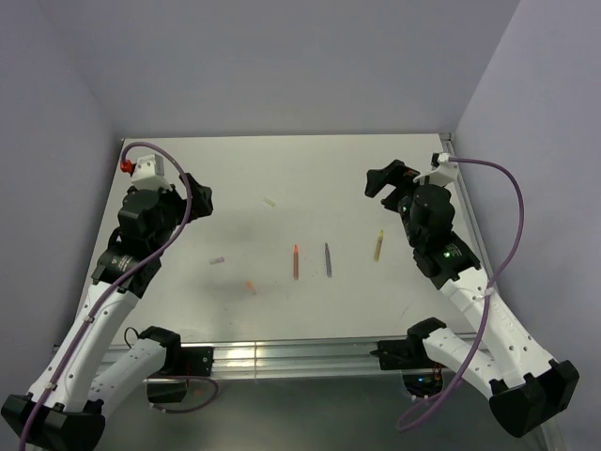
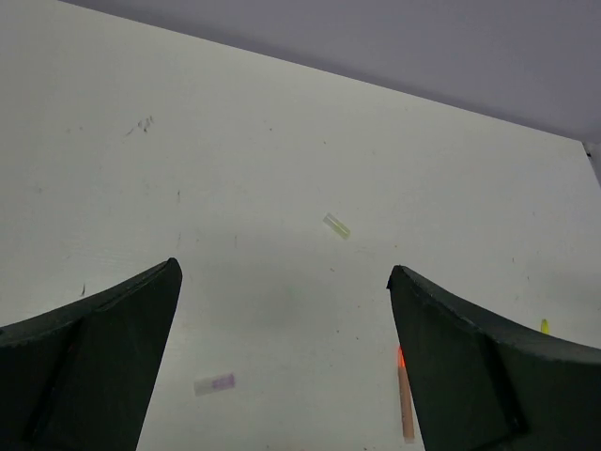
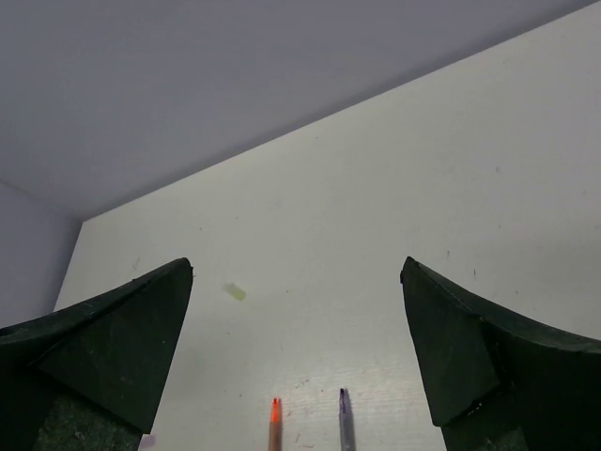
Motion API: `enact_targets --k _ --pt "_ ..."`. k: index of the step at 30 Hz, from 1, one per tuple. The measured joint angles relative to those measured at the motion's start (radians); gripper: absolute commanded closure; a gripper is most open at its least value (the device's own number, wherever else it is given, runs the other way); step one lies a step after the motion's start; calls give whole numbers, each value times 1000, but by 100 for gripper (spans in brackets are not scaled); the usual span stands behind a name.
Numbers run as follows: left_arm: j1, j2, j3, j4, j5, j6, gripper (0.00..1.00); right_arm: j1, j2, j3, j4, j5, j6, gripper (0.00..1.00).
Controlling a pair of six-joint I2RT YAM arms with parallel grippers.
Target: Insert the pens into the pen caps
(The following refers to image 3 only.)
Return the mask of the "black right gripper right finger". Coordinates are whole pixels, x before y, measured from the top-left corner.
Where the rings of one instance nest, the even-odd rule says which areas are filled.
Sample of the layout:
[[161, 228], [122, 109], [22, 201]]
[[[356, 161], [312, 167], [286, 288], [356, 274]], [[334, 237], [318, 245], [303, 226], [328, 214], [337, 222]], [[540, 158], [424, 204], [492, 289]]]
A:
[[400, 282], [447, 449], [599, 449], [598, 340], [492, 303], [412, 257]]

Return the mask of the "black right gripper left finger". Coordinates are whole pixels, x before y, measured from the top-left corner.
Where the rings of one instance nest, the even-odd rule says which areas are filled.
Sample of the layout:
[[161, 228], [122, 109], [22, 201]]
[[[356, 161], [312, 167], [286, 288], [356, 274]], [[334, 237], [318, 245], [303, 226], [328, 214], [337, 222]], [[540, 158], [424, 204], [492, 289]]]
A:
[[183, 257], [1, 330], [4, 450], [136, 450], [152, 430], [193, 286]]

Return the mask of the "purple pen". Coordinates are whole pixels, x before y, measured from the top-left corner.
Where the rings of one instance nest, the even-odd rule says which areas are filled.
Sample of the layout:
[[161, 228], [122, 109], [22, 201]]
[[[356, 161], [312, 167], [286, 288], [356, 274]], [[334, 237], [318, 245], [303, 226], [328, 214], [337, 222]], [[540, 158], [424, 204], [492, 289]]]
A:
[[355, 451], [356, 440], [352, 404], [346, 388], [341, 388], [339, 391], [339, 432], [341, 450]]

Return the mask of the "orange pen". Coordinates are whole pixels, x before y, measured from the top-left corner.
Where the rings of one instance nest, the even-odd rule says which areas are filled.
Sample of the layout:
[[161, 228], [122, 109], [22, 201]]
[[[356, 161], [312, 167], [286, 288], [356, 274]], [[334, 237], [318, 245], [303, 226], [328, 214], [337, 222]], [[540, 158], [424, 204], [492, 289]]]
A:
[[282, 450], [282, 431], [283, 431], [283, 420], [282, 420], [282, 403], [281, 399], [275, 397], [271, 403], [270, 410], [270, 428], [269, 428], [269, 451], [281, 451]]

